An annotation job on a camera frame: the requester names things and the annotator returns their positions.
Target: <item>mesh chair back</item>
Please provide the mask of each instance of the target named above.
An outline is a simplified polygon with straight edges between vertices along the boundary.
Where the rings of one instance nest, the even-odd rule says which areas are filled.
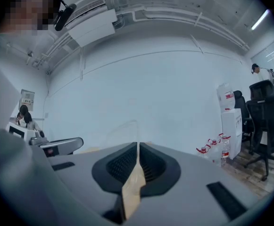
[[[274,147],[274,96],[265,100],[250,100],[247,103],[254,123],[253,145],[256,147],[261,141],[263,130],[268,132],[268,153]]]
[[[274,85],[271,81],[265,80],[249,86],[251,91],[251,100],[263,100],[267,96],[274,96]]]
[[[240,108],[241,109],[241,118],[242,122],[244,123],[244,118],[249,117],[249,112],[246,107],[246,101],[244,96],[242,96],[242,92],[239,90],[236,90],[233,92],[235,97],[235,107],[234,108]]]

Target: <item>fluorescent light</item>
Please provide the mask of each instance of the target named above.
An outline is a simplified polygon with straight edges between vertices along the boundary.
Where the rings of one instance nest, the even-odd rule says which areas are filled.
[[[274,59],[274,58],[269,59],[267,62],[269,62],[269,61],[272,60],[272,59]]]
[[[274,51],[271,53],[271,54],[273,54],[274,53]],[[269,56],[269,55],[271,55],[271,54],[268,54],[267,56],[266,56],[266,58]]]
[[[256,23],[251,27],[252,30],[254,30],[260,23],[261,21],[268,15],[268,13],[270,12],[270,10],[266,10],[262,16],[260,16],[260,18],[256,21]]]

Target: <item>long black hair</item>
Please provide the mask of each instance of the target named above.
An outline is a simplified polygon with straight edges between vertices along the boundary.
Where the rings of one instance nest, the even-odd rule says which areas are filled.
[[[29,112],[27,112],[27,113],[25,114],[25,116],[24,116],[24,121],[25,121],[25,123],[26,123],[26,128],[28,128],[29,122],[32,121],[32,116],[31,116],[31,114],[30,114]]]
[[[28,124],[29,122],[32,121],[32,116],[31,114],[29,113],[29,110],[28,110],[28,107],[26,105],[22,105],[20,108],[19,108],[19,112],[22,114],[22,116],[24,117],[24,121],[26,123],[26,128],[28,128]]]
[[[26,105],[22,105],[22,106],[19,108],[19,112],[20,112],[23,116],[25,116],[25,115],[29,112],[28,107],[27,107]]]

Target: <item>plastic water bottle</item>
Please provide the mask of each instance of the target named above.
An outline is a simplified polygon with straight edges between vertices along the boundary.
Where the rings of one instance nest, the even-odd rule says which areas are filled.
[[[223,152],[223,148],[222,145],[218,143],[215,139],[211,140],[209,139],[208,141],[210,141],[210,146],[211,146],[211,150],[210,150],[210,160],[212,161],[212,163],[214,163],[217,166],[221,166],[221,158],[222,158],[222,152]]]
[[[206,147],[205,147],[205,146],[202,147],[200,150],[197,149],[197,151],[199,152],[199,153],[198,153],[198,156],[200,156],[200,157],[202,157],[202,158],[205,158],[205,159],[209,160],[209,157],[208,157],[208,150],[209,150],[209,149],[206,150]]]
[[[223,134],[221,143],[222,143],[222,158],[221,158],[221,164],[224,166],[228,160],[229,160],[229,154],[230,154],[230,143],[229,143],[229,138],[226,135]]]

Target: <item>office chair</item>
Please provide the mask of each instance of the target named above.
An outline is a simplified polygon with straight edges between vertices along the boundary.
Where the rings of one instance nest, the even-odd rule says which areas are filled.
[[[265,99],[267,96],[274,96],[274,85],[270,80],[260,81],[249,86],[251,100]]]
[[[259,157],[249,161],[244,168],[259,160],[264,160],[266,164],[266,175],[262,177],[262,181],[266,181],[269,175],[268,159],[274,160],[274,96],[266,97],[264,100],[255,99],[246,103],[249,113],[254,123],[254,134],[252,144],[254,152],[259,154]],[[261,144],[263,131],[267,131],[267,145]]]
[[[253,155],[251,150],[251,138],[252,133],[254,131],[254,126],[252,119],[250,118],[249,112],[246,107],[246,101],[244,96],[242,96],[242,92],[236,90],[233,92],[235,97],[235,107],[241,109],[241,120],[242,120],[242,142],[249,141],[250,142],[250,150],[249,153]]]
[[[250,85],[249,89],[251,91],[251,100],[264,100],[267,96],[274,96],[274,85],[270,80],[260,81]],[[267,131],[265,122],[262,124],[262,130]]]

